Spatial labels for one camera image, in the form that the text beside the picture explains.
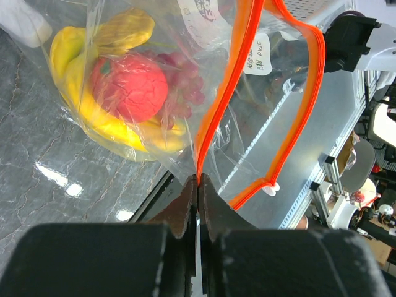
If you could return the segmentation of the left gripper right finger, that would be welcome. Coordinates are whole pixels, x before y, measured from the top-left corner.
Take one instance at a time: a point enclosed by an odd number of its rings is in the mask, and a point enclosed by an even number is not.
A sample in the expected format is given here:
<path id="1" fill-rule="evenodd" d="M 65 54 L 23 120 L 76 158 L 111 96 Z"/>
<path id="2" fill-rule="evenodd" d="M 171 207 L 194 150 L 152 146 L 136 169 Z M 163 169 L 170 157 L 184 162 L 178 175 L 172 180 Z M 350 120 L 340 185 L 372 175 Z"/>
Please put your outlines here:
<path id="1" fill-rule="evenodd" d="M 392 296 L 393 279 L 353 231 L 259 229 L 210 178 L 199 179 L 202 291 L 207 296 Z"/>

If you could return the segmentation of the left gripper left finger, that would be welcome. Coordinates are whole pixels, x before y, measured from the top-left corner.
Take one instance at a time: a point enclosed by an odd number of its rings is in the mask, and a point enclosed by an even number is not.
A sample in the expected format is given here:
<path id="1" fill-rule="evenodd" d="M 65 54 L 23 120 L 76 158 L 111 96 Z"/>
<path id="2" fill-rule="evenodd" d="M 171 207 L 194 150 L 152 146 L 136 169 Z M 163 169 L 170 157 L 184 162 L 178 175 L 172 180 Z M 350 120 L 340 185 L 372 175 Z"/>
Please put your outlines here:
<path id="1" fill-rule="evenodd" d="M 1 277 L 2 296 L 190 296 L 197 181 L 147 222 L 29 229 Z"/>

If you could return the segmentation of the red apple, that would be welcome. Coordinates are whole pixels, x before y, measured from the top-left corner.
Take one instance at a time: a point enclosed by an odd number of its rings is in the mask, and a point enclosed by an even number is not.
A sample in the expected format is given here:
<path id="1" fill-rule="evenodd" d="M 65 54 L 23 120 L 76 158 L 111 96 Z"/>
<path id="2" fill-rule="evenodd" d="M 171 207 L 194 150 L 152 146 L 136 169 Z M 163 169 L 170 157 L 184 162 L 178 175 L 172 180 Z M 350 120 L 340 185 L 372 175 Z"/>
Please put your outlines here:
<path id="1" fill-rule="evenodd" d="M 154 117 L 168 95 L 161 68 L 139 54 L 99 57 L 90 75 L 94 100 L 107 112 L 132 123 Z"/>

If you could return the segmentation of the clear orange-zipper zip bag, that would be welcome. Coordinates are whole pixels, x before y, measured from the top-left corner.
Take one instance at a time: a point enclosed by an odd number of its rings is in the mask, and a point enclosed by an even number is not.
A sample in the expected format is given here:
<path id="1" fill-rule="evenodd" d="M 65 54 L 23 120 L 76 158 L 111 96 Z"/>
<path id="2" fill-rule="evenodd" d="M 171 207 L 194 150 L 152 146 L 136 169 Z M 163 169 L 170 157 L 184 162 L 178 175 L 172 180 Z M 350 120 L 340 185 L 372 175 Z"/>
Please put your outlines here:
<path id="1" fill-rule="evenodd" d="M 286 215 L 282 169 L 311 115 L 322 1 L 37 1 L 44 53 L 92 139 L 177 178 L 207 174 L 251 223 Z"/>

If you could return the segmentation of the red grape bunch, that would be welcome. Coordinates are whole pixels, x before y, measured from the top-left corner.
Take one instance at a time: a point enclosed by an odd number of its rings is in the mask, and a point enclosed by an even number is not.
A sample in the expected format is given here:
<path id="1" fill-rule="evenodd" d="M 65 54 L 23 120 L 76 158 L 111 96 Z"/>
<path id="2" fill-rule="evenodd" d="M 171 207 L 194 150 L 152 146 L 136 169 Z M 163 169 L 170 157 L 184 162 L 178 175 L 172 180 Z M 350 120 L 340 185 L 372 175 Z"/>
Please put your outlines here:
<path id="1" fill-rule="evenodd" d="M 177 120 L 189 119 L 193 107 L 203 105 L 204 80 L 199 74 L 199 67 L 179 51 L 161 54 L 145 51 L 144 56 L 155 61 L 165 75 L 168 95 L 155 118 L 163 129 L 170 130 Z"/>

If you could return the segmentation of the yellow banana bunch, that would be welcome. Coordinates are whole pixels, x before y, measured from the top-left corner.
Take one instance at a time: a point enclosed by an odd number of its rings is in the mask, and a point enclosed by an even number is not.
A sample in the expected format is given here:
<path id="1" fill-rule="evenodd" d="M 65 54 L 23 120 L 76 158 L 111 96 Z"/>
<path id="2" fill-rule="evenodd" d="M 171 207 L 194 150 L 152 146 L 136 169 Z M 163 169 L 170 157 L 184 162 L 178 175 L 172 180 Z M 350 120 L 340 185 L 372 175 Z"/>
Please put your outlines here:
<path id="1" fill-rule="evenodd" d="M 177 155 L 188 145 L 187 61 L 159 52 L 157 21 L 136 6 L 65 25 L 49 51 L 53 81 L 97 142 L 131 160 Z"/>

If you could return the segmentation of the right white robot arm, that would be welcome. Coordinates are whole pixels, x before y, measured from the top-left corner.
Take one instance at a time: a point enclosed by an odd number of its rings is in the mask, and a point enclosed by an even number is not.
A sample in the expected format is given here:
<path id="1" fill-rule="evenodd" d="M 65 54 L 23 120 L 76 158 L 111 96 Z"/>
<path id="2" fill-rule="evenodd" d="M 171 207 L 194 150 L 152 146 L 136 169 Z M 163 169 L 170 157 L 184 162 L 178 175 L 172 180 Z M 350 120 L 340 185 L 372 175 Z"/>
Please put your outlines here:
<path id="1" fill-rule="evenodd" d="M 395 1 L 309 1 L 324 33 L 325 72 L 395 72 Z"/>

